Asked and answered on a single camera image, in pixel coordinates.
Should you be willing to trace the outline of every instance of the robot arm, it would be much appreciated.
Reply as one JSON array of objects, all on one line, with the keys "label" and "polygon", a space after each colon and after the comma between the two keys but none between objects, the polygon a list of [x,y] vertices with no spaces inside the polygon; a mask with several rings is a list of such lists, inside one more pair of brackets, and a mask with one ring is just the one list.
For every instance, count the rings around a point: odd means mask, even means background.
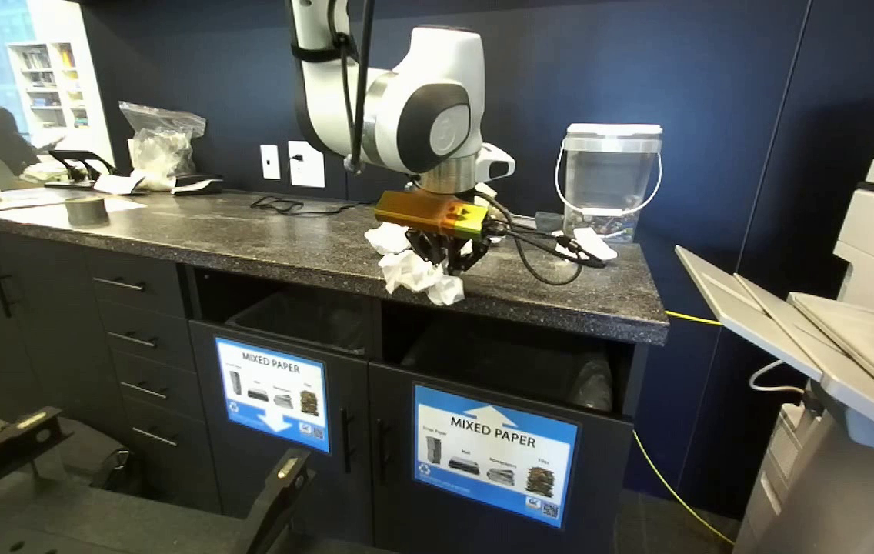
[{"label": "robot arm", "polygon": [[423,176],[423,189],[438,194],[489,179],[489,162],[480,162],[486,87],[477,33],[414,28],[406,58],[383,72],[359,69],[347,45],[347,0],[292,0],[292,25],[308,121],[330,151]]}]

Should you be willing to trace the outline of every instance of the drawer handle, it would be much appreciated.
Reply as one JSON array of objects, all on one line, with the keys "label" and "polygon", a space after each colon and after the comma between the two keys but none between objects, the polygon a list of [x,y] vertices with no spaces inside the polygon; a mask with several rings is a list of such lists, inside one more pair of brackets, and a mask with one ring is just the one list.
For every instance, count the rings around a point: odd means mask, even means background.
[{"label": "drawer handle", "polygon": [[7,296],[2,280],[7,280],[7,274],[0,274],[0,309],[2,309],[7,316],[11,316],[11,298]]},{"label": "drawer handle", "polygon": [[142,284],[132,284],[132,280],[117,280],[117,278],[93,278],[95,284],[103,284],[103,286],[113,286],[113,288],[125,288],[125,291],[144,291],[149,286],[142,286]]},{"label": "drawer handle", "polygon": [[155,389],[144,389],[144,384],[135,384],[135,383],[120,383],[120,384],[135,392],[135,394],[144,394],[144,398],[155,398],[155,401],[165,403],[165,392],[155,392]]},{"label": "drawer handle", "polygon": [[168,447],[168,449],[177,447],[177,440],[163,436],[163,433],[155,433],[155,431],[144,431],[144,429],[137,429],[137,424],[132,424],[132,433],[149,436],[149,440],[155,440],[155,443],[163,443],[163,447]]},{"label": "drawer handle", "polygon": [[343,407],[343,465],[352,475],[352,422],[355,416]]},{"label": "drawer handle", "polygon": [[107,334],[107,336],[117,340],[117,341],[125,341],[125,346],[137,346],[137,348],[157,350],[155,340],[142,340],[142,336],[129,336],[129,334]]},{"label": "drawer handle", "polygon": [[393,443],[390,443],[390,429],[384,424],[384,420],[375,420],[375,447],[379,447],[379,459],[375,459],[375,475],[379,475],[379,484],[389,479],[389,467],[393,462]]}]

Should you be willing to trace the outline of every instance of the dark blue wall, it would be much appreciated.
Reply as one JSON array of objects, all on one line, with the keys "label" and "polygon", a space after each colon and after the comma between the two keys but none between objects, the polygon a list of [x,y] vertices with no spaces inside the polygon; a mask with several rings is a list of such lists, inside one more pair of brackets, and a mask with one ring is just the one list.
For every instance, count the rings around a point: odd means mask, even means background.
[{"label": "dark blue wall", "polygon": [[[375,12],[379,66],[403,56],[411,25],[484,33],[484,136],[521,162],[497,189],[521,212],[561,209],[552,165],[567,124],[664,127],[668,179],[640,242],[668,309],[705,311],[675,242],[775,291],[835,288],[832,240],[874,155],[874,0],[423,0]],[[258,145],[301,136],[282,0],[95,0],[86,17],[107,104],[202,114],[201,169],[269,189]],[[331,196],[368,203],[398,185],[330,162]],[[746,389],[756,364],[732,336],[677,322],[652,354],[640,431],[696,506],[746,508],[778,403]],[[637,459],[627,484],[657,488]]]}]

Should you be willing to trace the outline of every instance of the white shelf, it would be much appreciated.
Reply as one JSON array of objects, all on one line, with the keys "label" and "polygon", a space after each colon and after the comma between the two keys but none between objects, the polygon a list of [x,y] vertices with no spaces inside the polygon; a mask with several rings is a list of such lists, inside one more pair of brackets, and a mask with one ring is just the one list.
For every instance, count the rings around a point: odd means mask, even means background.
[{"label": "white shelf", "polygon": [[83,90],[72,43],[11,43],[10,66],[33,139],[46,143],[59,133],[90,127],[93,104],[86,98],[95,97]]}]

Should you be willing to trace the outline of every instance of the product label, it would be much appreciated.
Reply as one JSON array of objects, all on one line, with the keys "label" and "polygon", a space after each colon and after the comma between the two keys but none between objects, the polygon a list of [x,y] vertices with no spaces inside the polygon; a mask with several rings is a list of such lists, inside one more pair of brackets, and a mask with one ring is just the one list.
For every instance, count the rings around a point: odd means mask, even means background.
[{"label": "product label", "polygon": [[322,364],[215,340],[229,420],[260,433],[331,454]]},{"label": "product label", "polygon": [[575,440],[569,422],[414,389],[411,478],[557,529]]}]

